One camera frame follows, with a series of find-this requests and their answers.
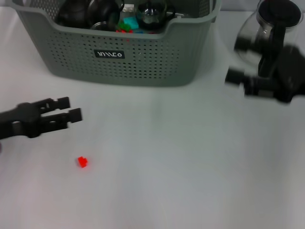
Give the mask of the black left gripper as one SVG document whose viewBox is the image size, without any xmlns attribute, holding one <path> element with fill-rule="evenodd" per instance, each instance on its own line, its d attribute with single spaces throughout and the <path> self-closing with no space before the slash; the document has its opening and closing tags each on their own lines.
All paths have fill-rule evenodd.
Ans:
<svg viewBox="0 0 305 229">
<path fill-rule="evenodd" d="M 26 136 L 36 138 L 41 134 L 68 128 L 68 123 L 82 121 L 81 109 L 41 117 L 43 113 L 70 108 L 69 97 L 45 99 L 35 103 L 21 103 L 0 114 L 0 138 Z"/>
</svg>

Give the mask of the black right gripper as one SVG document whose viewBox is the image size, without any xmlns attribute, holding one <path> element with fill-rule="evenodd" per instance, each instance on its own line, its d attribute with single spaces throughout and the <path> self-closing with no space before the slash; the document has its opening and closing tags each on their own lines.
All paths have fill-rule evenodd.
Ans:
<svg viewBox="0 0 305 229">
<path fill-rule="evenodd" d="M 258 37 L 237 36 L 236 52 L 253 51 L 258 54 L 270 54 L 269 41 Z M 298 47 L 286 45 L 281 50 L 275 65 L 279 84 L 272 79 L 263 79 L 246 75 L 244 72 L 229 68 L 225 77 L 226 84 L 243 86 L 245 96 L 275 97 L 283 103 L 290 103 L 295 96 L 305 94 L 305 56 Z"/>
</svg>

